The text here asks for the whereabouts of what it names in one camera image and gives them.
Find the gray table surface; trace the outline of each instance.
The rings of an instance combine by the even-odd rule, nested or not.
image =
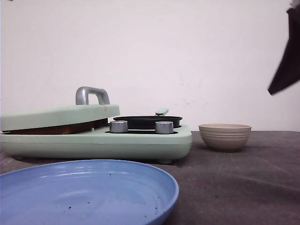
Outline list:
[[[180,194],[164,225],[299,225],[300,132],[254,131],[239,152],[206,147],[193,133],[190,153],[157,165],[178,182]],[[1,173],[67,161],[10,157],[1,152]]]

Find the blue plate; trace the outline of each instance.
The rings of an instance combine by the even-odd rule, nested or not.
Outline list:
[[[170,214],[176,180],[151,165],[80,160],[0,176],[1,225],[156,225]]]

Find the beige bowl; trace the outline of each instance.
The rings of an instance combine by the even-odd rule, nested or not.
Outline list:
[[[238,124],[202,124],[199,131],[203,141],[211,148],[233,152],[243,147],[251,126]]]

